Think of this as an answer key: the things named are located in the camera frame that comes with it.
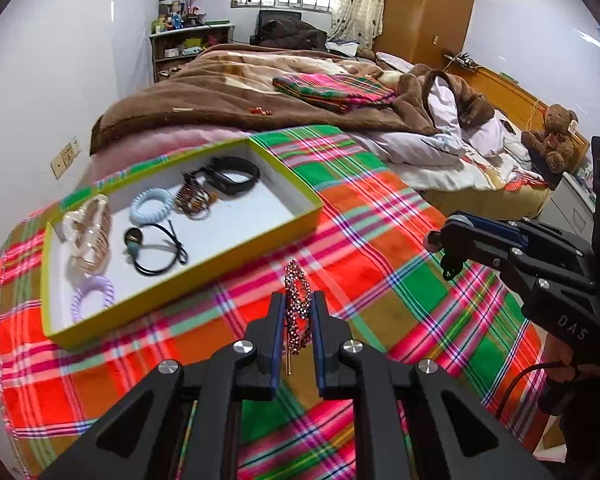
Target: teddy bear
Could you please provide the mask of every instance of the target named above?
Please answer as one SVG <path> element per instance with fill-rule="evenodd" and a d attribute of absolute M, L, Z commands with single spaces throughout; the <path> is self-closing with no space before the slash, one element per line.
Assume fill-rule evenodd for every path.
<path fill-rule="evenodd" d="M 552 173 L 562 173 L 573 156 L 571 121 L 578 123 L 578 116 L 574 111 L 560 105 L 551 105 L 544 114 L 543 132 L 522 132 L 522 144 L 544 156 Z"/>

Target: drawer handle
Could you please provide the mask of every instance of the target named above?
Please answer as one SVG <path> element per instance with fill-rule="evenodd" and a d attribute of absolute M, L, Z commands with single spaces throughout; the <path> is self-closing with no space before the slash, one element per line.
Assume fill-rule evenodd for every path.
<path fill-rule="evenodd" d="M 587 225 L 586 220 L 582 217 L 577 209 L 573 210 L 573 224 L 578 231 L 582 231 Z"/>

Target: electrical socket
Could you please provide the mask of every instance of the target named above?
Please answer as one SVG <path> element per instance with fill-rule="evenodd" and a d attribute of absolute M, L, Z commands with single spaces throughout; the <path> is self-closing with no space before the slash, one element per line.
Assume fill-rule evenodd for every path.
<path fill-rule="evenodd" d="M 64 161 L 64 166 L 68 168 L 74 161 L 74 149 L 71 147 L 70 142 L 62 149 L 62 151 L 60 152 L 60 156 Z"/>
<path fill-rule="evenodd" d="M 54 172 L 56 180 L 58 180 L 66 171 L 66 164 L 64 163 L 64 160 L 62 160 L 62 155 L 56 155 L 56 158 L 51 161 L 51 170 Z"/>
<path fill-rule="evenodd" d="M 74 137 L 73 139 L 71 139 L 71 142 L 69 142 L 69 144 L 71 145 L 71 149 L 74 151 L 74 158 L 77 157 L 78 154 L 82 151 L 80 148 L 80 142 L 78 142 L 78 139 Z"/>

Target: wooden headboard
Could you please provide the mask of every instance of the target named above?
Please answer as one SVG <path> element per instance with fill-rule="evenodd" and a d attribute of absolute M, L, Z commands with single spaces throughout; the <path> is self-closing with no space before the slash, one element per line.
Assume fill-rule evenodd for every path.
<path fill-rule="evenodd" d="M 459 75 L 475 91 L 485 94 L 489 102 L 502 110 L 509 120 L 521 130 L 544 129 L 544 112 L 548 107 L 547 104 L 520 88 L 513 81 L 485 67 L 480 67 L 476 72 L 470 72 L 452 65 L 448 72 Z M 528 128 L 529 118 L 531 118 L 531 124 Z M 577 171 L 582 159 L 587 154 L 589 141 L 576 132 L 573 136 L 573 146 L 573 156 L 567 165 L 567 171 L 572 174 Z"/>

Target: wardrobe door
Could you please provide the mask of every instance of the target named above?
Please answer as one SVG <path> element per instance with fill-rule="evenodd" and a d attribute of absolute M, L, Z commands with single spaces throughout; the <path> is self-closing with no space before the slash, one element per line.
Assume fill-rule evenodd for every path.
<path fill-rule="evenodd" d="M 375 52 L 387 52 L 409 62 L 418 43 L 424 0 L 384 0 L 382 35 Z"/>
<path fill-rule="evenodd" d="M 460 52 L 464 46 L 474 0 L 425 0 L 414 63 L 444 68 L 442 50 Z"/>

